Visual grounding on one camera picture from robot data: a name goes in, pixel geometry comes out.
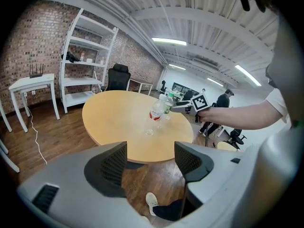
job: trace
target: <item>white side table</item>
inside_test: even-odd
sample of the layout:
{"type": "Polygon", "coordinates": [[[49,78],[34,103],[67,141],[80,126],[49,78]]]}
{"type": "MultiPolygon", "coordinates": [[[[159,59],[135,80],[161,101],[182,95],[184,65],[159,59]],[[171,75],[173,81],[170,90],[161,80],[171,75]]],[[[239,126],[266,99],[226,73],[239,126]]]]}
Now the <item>white side table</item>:
{"type": "Polygon", "coordinates": [[[25,111],[26,111],[27,115],[30,116],[29,110],[27,107],[27,103],[26,103],[26,100],[24,97],[24,92],[46,88],[48,85],[50,85],[50,87],[51,87],[53,106],[54,106],[56,118],[57,118],[57,120],[59,120],[60,117],[59,117],[58,110],[57,110],[56,99],[55,99],[55,90],[54,90],[54,74],[44,74],[41,77],[36,77],[36,78],[29,78],[29,77],[21,78],[9,87],[10,96],[13,101],[13,105],[14,105],[17,117],[21,123],[23,130],[26,133],[28,132],[28,129],[27,129],[26,125],[24,124],[24,121],[20,114],[20,110],[18,108],[18,104],[17,104],[16,98],[15,98],[14,92],[20,90],[21,99],[22,99],[25,111]]]}
{"type": "Polygon", "coordinates": [[[8,128],[8,130],[11,132],[11,127],[10,127],[10,124],[8,122],[8,119],[6,118],[6,115],[5,115],[5,112],[3,110],[3,106],[2,106],[2,103],[1,103],[1,99],[0,99],[0,113],[1,113],[1,116],[3,118],[3,121],[5,122],[5,125],[6,127],[8,128]]]}
{"type": "MultiPolygon", "coordinates": [[[[11,132],[11,127],[10,124],[6,118],[5,112],[3,110],[2,107],[2,103],[1,103],[1,99],[0,99],[0,113],[2,115],[2,118],[5,122],[6,127],[8,128],[8,130],[11,132]]],[[[7,157],[7,154],[9,153],[8,149],[5,147],[4,143],[1,141],[0,139],[0,155],[2,156],[2,158],[4,159],[4,161],[15,171],[15,172],[19,172],[20,169],[17,165],[15,165],[10,159],[9,157],[7,157]]]]}
{"type": "Polygon", "coordinates": [[[147,82],[147,81],[141,80],[141,79],[137,79],[137,78],[130,78],[130,79],[129,79],[129,81],[128,81],[127,89],[126,89],[127,91],[128,91],[128,89],[129,89],[129,84],[130,84],[130,81],[134,81],[134,82],[137,82],[137,83],[139,83],[139,84],[140,84],[140,86],[139,86],[139,90],[138,90],[138,93],[140,93],[140,92],[141,92],[141,90],[142,90],[142,86],[143,86],[143,85],[150,86],[150,90],[149,90],[149,93],[148,93],[148,95],[150,95],[151,90],[152,90],[152,87],[153,87],[153,84],[151,84],[151,83],[149,83],[149,82],[147,82]]]}

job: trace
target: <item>plastic water bottle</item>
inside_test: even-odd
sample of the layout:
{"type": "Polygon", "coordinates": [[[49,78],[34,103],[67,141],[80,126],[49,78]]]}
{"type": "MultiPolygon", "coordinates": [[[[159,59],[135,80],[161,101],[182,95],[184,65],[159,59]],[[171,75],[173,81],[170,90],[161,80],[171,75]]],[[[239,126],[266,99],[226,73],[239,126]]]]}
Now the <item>plastic water bottle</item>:
{"type": "Polygon", "coordinates": [[[174,105],[174,103],[173,103],[173,97],[174,97],[174,94],[173,93],[169,93],[169,95],[168,95],[168,97],[167,97],[167,99],[165,101],[165,105],[166,106],[165,106],[165,111],[164,111],[162,117],[166,118],[167,120],[170,119],[169,112],[170,112],[171,107],[174,105]]]}
{"type": "Polygon", "coordinates": [[[149,117],[144,128],[147,135],[153,135],[155,130],[158,128],[160,119],[165,111],[166,99],[167,96],[161,94],[158,98],[158,101],[152,105],[152,109],[149,112],[149,117]]]}

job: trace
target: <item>white ceiling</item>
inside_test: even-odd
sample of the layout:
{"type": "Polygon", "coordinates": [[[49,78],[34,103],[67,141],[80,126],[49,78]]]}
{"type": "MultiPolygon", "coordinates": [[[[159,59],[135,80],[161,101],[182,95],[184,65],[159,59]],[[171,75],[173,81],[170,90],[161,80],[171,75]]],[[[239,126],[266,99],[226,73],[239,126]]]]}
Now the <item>white ceiling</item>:
{"type": "Polygon", "coordinates": [[[249,12],[242,9],[240,0],[86,1],[119,19],[164,65],[182,66],[228,87],[240,88],[248,85],[248,79],[234,68],[239,64],[263,89],[269,89],[265,68],[272,59],[278,18],[269,10],[260,12],[254,1],[249,12]],[[187,46],[154,43],[153,37],[184,40],[187,46]],[[218,72],[193,65],[193,58],[213,64],[218,72]]]}

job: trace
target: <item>desk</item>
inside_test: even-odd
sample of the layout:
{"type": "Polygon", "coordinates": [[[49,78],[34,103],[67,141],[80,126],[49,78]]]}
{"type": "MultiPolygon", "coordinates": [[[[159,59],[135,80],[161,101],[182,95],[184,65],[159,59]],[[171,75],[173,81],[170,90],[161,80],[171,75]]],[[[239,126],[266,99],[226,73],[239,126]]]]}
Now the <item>desk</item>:
{"type": "Polygon", "coordinates": [[[36,78],[29,78],[29,77],[21,78],[9,87],[10,96],[13,101],[13,105],[14,105],[17,117],[19,119],[19,122],[21,123],[23,130],[26,133],[28,132],[28,129],[27,129],[26,125],[24,124],[24,121],[20,114],[20,110],[19,110],[16,98],[15,98],[14,92],[20,90],[21,99],[22,99],[25,111],[26,111],[27,115],[30,116],[24,93],[27,91],[31,91],[31,90],[46,88],[48,85],[50,85],[50,87],[51,87],[53,106],[54,106],[56,118],[57,118],[57,120],[59,120],[60,117],[59,117],[58,110],[57,110],[56,99],[55,99],[55,90],[54,90],[54,74],[44,74],[41,77],[36,77],[36,78]]]}
{"type": "Polygon", "coordinates": [[[130,84],[130,81],[131,81],[131,80],[140,84],[138,93],[141,92],[141,90],[142,90],[142,85],[151,86],[151,87],[150,87],[150,90],[149,90],[149,93],[148,93],[148,95],[150,95],[153,84],[151,84],[151,83],[149,83],[149,82],[147,82],[147,81],[141,80],[141,79],[137,79],[137,78],[130,78],[130,79],[129,79],[129,82],[128,82],[128,85],[127,85],[127,91],[128,91],[128,89],[129,89],[129,84],[130,84]]]}
{"type": "Polygon", "coordinates": [[[223,125],[221,125],[220,128],[222,128],[222,130],[218,133],[218,137],[220,137],[222,135],[224,130],[226,130],[228,134],[230,134],[230,132],[234,130],[234,128],[232,128],[232,127],[227,127],[227,126],[223,126],[223,125]]]}
{"type": "Polygon", "coordinates": [[[172,91],[172,90],[170,90],[170,89],[166,89],[166,92],[168,92],[168,94],[169,94],[169,93],[174,94],[174,96],[175,96],[176,98],[179,98],[180,100],[182,100],[182,99],[184,98],[184,95],[179,95],[179,94],[177,93],[177,91],[172,91]]]}
{"type": "Polygon", "coordinates": [[[82,110],[85,129],[98,145],[127,141],[131,162],[147,164],[174,159],[174,142],[191,143],[193,130],[181,113],[169,112],[166,125],[157,133],[146,135],[144,125],[156,101],[132,91],[98,93],[88,99],[82,110]]]}

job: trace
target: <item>human arm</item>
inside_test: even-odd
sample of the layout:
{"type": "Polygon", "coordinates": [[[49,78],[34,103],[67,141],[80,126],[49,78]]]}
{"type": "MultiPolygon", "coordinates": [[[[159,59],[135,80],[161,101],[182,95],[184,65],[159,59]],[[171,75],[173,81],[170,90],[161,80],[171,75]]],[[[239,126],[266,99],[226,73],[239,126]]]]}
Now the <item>human arm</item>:
{"type": "Polygon", "coordinates": [[[213,122],[243,130],[256,130],[268,127],[283,116],[267,100],[258,105],[254,104],[244,107],[210,107],[198,112],[198,115],[202,122],[213,122]]]}

